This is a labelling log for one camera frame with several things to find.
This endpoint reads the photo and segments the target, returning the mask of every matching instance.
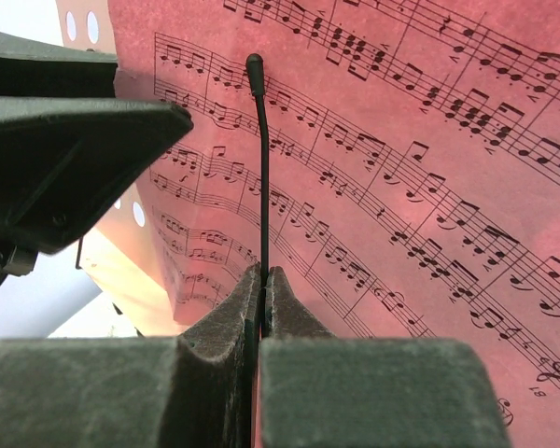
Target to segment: pink paper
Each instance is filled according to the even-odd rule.
[[[560,447],[560,2],[110,0],[110,14],[118,95],[195,122],[138,181],[178,322],[259,255],[257,52],[271,265],[341,337],[470,343],[514,445]]]

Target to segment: hole punch hole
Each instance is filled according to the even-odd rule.
[[[92,44],[96,44],[100,38],[100,26],[97,23],[97,17],[95,17],[93,11],[87,14],[87,36]]]
[[[75,40],[77,38],[77,24],[75,23],[75,16],[71,11],[66,13],[66,33],[68,38]]]
[[[143,208],[139,203],[133,203],[133,216],[134,220],[139,227],[146,226],[146,215],[143,213]]]

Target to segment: clamp jaw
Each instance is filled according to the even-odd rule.
[[[82,237],[193,124],[114,98],[116,58],[0,33],[0,284]]]
[[[334,338],[259,269],[178,337],[0,342],[0,446],[250,448],[259,407],[264,448],[511,448],[470,347]]]

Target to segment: white wall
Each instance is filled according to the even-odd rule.
[[[0,32],[62,45],[54,0],[0,0]],[[0,338],[47,337],[101,291],[75,269],[77,245],[40,255],[32,273],[0,287]]]

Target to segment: black microphone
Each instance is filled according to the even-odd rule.
[[[246,73],[249,76],[253,96],[265,95],[263,59],[257,53],[250,54],[246,58]]]
[[[270,271],[270,136],[268,120],[265,116],[265,76],[263,75],[263,58],[257,53],[246,58],[246,72],[249,76],[251,93],[255,97],[258,111],[259,133],[261,135],[261,287],[265,291]]]

